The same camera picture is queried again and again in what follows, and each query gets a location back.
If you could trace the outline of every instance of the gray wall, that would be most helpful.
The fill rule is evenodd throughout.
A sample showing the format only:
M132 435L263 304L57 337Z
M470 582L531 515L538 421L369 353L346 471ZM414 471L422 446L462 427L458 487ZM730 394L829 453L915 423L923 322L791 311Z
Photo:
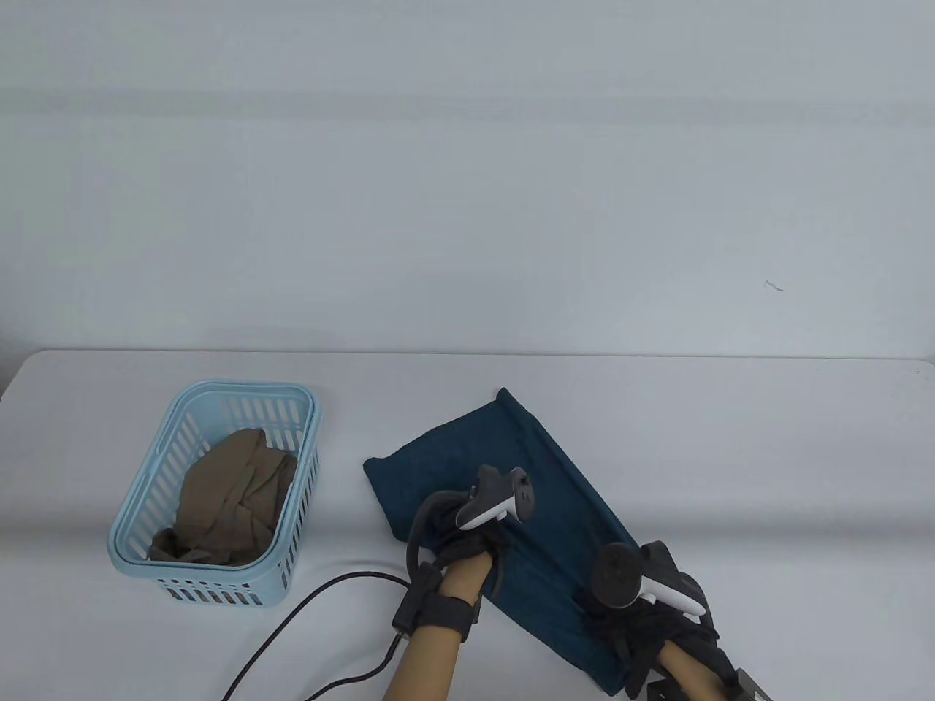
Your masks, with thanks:
M7 0L45 347L935 352L935 8Z

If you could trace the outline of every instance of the black cable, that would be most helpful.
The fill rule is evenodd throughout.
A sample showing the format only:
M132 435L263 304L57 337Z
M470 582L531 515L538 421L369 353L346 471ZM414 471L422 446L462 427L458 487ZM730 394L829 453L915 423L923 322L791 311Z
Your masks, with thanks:
M393 642L390 643L389 650L386 651L386 656L383 657L383 661L371 669L366 674L360 674L356 677L345 677L343 680L332 681L327 686L323 686L317 692L309 696L305 701L315 701L319 696L325 695L327 692L330 692L332 689L338 686L344 686L345 684L356 684L358 681L365 681L371 677L376 677L380 674L386 666L390 664L390 660L393 659L393 655L396 654L396 648L399 647L399 641L403 639L401 633L397 633L396 637L393 638Z
M343 575L338 575L337 577L325 582L322 586L320 586L314 592L312 592L311 594L306 596L304 599L302 599L302 601L299 602L298 606L293 608L292 612L288 616L286 616L285 619L283 619L282 623L280 623L279 626L277 626L276 630L274 630L269 635L269 637L266 640L264 640L263 645L257 648L256 652L253 654L253 657L250 658L250 661L247 664L245 664L243 668L237 673L237 676L234 678L234 682L227 689L227 693L224 694L223 699L221 699L221 701L230 701L230 697L234 695L234 691L237 689L238 685L243 681L243 678L247 676L247 672L250 671L250 668L253 666L253 663L255 663L258 659L260 659L260 655L262 655L266 651L266 648L268 648L270 644L272 644L273 640L275 640L276 637L282 632L282 629L285 628L293 618L295 618L295 615L299 611L301 611L309 601L311 601L313 598L318 596L318 594L320 594L324 590L329 589L330 587L334 586L335 584L338 584L339 582L346 581L348 579L358 579L361 577L373 577L376 579L386 579L387 581L394 581L396 584L402 584L404 587L407 587L407 588L409 587L409 583L405 581L404 579L402 579L401 577L397 577L396 575L391 575L386 572L376 572L376 571L370 571L370 570L361 570L359 572L346 572ZM321 691L316 692L311 698L316 699L322 694L324 694L326 691L329 691L330 689L333 689L336 686L340 686L342 684L350 684L355 681L363 681L382 672L383 669L386 668L386 666L390 664L390 660L393 659L393 655L396 652L396 647L399 645L400 638L401 636L396 636L396 638L393 640L393 644L390 645L390 649L386 652L386 657L383 659L383 661L380 663L380 665L376 669L370 672L367 672L365 675L361 675L359 678L350 677L346 680L339 680L331 684L328 684L328 686L324 687Z

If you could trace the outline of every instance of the laundry basket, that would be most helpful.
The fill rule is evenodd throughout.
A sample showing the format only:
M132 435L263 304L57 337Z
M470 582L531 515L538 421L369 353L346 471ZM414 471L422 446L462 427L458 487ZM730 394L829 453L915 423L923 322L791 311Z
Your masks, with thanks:
M110 529L110 561L125 575L155 581L181 602L244 608L278 604L289 590L309 515L320 422L318 401L299 385L208 381L184 390L169 407ZM262 428L271 448L297 459L272 545L259 560L237 567L148 560L153 536L175 523L185 472L242 428Z

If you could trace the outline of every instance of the black strap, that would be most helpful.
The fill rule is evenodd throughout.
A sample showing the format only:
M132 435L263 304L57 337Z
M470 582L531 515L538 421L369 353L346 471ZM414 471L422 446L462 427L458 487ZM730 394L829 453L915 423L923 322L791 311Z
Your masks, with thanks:
M468 639L471 625L476 620L476 607L464 599L442 596L438 592L425 595L419 610L418 626L436 625L451 628L461 634L461 642Z

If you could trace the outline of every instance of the tan fabric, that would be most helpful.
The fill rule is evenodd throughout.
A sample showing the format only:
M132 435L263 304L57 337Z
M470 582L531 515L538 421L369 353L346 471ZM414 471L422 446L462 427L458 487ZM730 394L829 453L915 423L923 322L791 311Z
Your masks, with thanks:
M174 528L156 535L152 560L246 565L273 541L295 457L266 446L258 428L237 431L185 474Z

